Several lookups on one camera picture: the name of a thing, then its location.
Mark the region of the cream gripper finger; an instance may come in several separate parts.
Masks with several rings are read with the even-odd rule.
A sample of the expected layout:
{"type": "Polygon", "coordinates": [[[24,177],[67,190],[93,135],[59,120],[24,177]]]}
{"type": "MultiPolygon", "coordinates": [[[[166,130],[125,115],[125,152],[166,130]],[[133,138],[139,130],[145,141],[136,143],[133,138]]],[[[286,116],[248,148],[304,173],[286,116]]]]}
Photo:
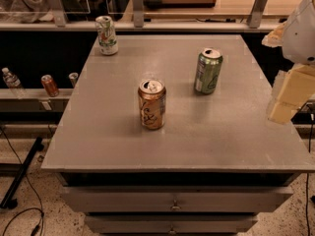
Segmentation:
{"type": "Polygon", "coordinates": [[[264,36],[262,39],[262,44],[268,47],[279,47],[283,45],[283,33],[284,33],[285,23],[281,23],[271,32],[264,36]]]}
{"type": "Polygon", "coordinates": [[[276,75],[267,118],[286,124],[315,93],[315,66],[294,64],[288,71],[276,75]]]}

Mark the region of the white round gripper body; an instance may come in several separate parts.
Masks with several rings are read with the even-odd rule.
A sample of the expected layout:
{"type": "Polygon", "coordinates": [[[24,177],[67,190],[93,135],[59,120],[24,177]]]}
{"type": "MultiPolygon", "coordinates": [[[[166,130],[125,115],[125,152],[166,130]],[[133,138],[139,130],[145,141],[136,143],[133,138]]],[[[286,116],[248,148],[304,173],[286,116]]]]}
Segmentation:
{"type": "Polygon", "coordinates": [[[283,57],[293,63],[315,64],[314,0],[302,0],[285,22],[283,57]]]}

